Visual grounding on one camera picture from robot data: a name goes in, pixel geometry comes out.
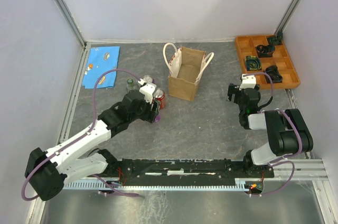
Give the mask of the purple soda can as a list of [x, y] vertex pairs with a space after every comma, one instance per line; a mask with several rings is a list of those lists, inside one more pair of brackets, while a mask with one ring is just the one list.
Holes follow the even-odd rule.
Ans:
[[160, 118], [161, 118], [161, 115], [160, 115], [160, 113], [158, 113], [158, 114], [156, 115], [156, 117], [155, 117], [154, 122], [155, 122], [155, 123], [159, 122]]

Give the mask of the red cola can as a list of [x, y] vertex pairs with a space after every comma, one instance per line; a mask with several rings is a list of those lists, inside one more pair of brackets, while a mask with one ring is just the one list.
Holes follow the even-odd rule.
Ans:
[[166, 105], [165, 92], [162, 88], [157, 88], [153, 94], [154, 98], [159, 101], [160, 109], [163, 109]]

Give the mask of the green glass bottle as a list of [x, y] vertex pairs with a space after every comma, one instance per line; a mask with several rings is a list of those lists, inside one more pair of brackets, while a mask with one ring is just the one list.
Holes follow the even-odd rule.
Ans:
[[129, 93], [130, 91], [138, 90], [138, 85], [134, 82], [133, 79], [127, 79], [126, 91]]

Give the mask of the silver top soda can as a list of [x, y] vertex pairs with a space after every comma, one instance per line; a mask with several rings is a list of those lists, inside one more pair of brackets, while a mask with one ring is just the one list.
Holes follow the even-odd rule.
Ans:
[[150, 75], [145, 75], [143, 76], [143, 80], [146, 82], [146, 83], [154, 83], [154, 78]]

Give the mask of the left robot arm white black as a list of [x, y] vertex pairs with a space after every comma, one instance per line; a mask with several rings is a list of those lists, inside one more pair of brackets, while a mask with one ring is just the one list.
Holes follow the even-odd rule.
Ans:
[[140, 119], [154, 123], [159, 114], [160, 102], [148, 94], [132, 90], [122, 101], [115, 103], [94, 117], [94, 121], [84, 130], [67, 141], [46, 151], [34, 149], [27, 162], [22, 198], [27, 201], [25, 189], [28, 184], [43, 201], [54, 198], [69, 184], [88, 175], [102, 173], [112, 176], [117, 164], [111, 155], [97, 153], [94, 157], [81, 156], [94, 146], [105, 142], [125, 131], [129, 125]]

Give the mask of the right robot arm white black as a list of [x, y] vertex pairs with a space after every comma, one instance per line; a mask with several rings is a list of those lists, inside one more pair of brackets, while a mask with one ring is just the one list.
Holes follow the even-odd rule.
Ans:
[[239, 123], [244, 129], [265, 130], [267, 143], [249, 150], [242, 161], [231, 161], [226, 169], [233, 175], [249, 178], [273, 178], [274, 165], [291, 156], [310, 152], [314, 143], [312, 135], [298, 109], [263, 111], [273, 97], [259, 105], [259, 85], [244, 88], [229, 84], [228, 100], [239, 107]]

